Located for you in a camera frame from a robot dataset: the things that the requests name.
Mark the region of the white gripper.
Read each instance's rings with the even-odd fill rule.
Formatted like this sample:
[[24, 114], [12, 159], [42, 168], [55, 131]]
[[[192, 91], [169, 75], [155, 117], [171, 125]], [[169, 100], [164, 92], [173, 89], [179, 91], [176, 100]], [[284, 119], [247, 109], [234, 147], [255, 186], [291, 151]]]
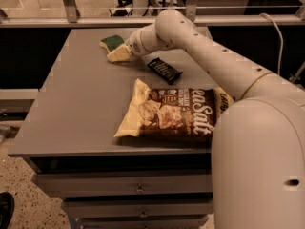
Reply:
[[135, 56], [147, 55], [150, 53], [147, 43], [147, 32], [144, 29], [138, 29], [126, 40], [127, 45], [118, 46], [107, 54], [107, 58], [110, 62], [122, 62], [129, 60], [132, 57], [132, 53]]

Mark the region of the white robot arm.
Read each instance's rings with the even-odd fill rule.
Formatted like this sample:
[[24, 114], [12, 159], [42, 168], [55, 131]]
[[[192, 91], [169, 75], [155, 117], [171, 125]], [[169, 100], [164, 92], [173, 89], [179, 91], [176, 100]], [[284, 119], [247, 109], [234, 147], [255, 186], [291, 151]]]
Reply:
[[177, 10], [108, 55], [184, 50], [234, 99], [212, 142], [215, 229], [305, 229], [305, 91], [200, 34]]

